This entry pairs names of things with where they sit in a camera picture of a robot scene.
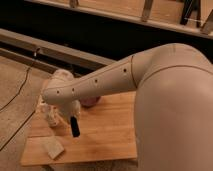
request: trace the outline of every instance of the wooden table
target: wooden table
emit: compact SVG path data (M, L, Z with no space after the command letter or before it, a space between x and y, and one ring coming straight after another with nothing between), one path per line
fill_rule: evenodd
M79 119L81 135L71 136L70 126L61 120L51 129L37 112L27 137L21 165L49 165L136 158L133 124L135 93L103 96L95 107L82 108ZM56 136L65 152L52 160L42 146L42 138Z

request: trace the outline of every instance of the speckled floor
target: speckled floor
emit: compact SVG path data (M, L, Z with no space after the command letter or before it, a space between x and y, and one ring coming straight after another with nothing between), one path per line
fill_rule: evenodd
M27 65L0 56L0 108L17 92L24 80L27 67ZM43 81L49 77L49 73L32 68L20 95L5 110L0 112L0 149L2 149L0 151L0 170L44 170L39 166L21 167L20 159L29 128L30 119L29 121L27 119L36 107ZM132 160L66 164L52 167L56 171L137 170L136 162Z

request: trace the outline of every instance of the wooden board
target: wooden board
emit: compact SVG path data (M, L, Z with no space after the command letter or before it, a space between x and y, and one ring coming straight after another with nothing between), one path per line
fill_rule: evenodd
M29 0L45 3L57 3L69 6L69 0ZM78 0L81 10L87 12L107 12L107 15L126 15L141 18L145 0ZM183 11L183 3L175 0L154 0L150 19L179 24Z
M212 0L201 0L201 24L203 25L207 20L209 14L213 10Z
M183 3L171 0L154 0L150 14L151 20L180 23L183 12Z
M144 0L79 0L79 5L82 7L141 17Z
M38 111L31 122L23 166L75 163L136 158L133 124L134 93L104 96L93 108L82 108L79 127L81 136L73 138L65 122L54 129L48 127ZM55 135L65 152L57 160L45 153L42 138Z

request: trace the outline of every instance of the black cable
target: black cable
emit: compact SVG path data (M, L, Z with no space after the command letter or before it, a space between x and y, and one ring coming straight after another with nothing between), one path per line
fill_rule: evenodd
M5 104L0 108L0 113L8 106L10 105L10 103L21 93L21 90L23 89L24 85L26 84L27 80L28 80L28 76L29 76L29 72L30 69L34 66L34 64L36 63L37 60L37 52L39 51L39 49L36 50L36 52L34 53L34 60L32 62L32 64L27 68L26 70L26 74L25 74L25 78L24 81L22 82L22 84L20 85L17 93Z
M30 118L35 113L35 110L26 118L26 120L21 124L21 126L13 133L13 135L6 141L3 146L0 147L0 152L9 144L9 142L16 136L16 134L24 127L24 125L30 120Z

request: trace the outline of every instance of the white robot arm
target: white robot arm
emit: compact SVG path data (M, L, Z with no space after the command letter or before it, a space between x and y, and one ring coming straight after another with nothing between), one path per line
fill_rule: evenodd
M136 90L139 171L212 171L212 87L213 68L203 54L168 44L78 79L55 74L42 97L69 114L74 100Z

